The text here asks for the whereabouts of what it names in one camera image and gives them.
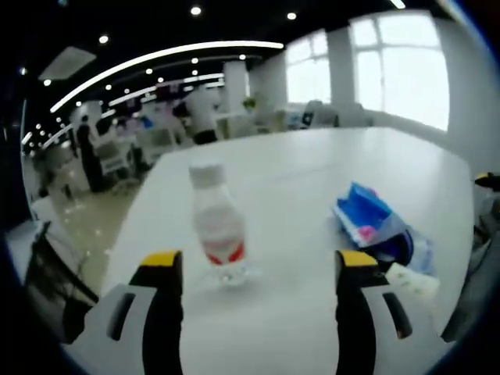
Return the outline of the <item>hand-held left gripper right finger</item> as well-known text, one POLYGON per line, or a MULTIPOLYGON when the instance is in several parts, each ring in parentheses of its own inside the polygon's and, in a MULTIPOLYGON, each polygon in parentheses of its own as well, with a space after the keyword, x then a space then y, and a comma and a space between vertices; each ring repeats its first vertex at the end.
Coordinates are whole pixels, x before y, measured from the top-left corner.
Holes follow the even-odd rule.
POLYGON ((339 374, 427 374, 449 350, 424 304, 364 252, 339 250, 339 374))

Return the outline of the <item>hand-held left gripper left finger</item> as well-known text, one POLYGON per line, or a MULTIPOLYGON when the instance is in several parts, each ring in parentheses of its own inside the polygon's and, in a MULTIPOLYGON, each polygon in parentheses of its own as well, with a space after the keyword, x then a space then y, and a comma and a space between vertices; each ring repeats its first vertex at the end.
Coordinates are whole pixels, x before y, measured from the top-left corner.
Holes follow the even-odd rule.
POLYGON ((180 250, 146 256, 86 313, 68 353, 85 374, 180 374, 180 250))

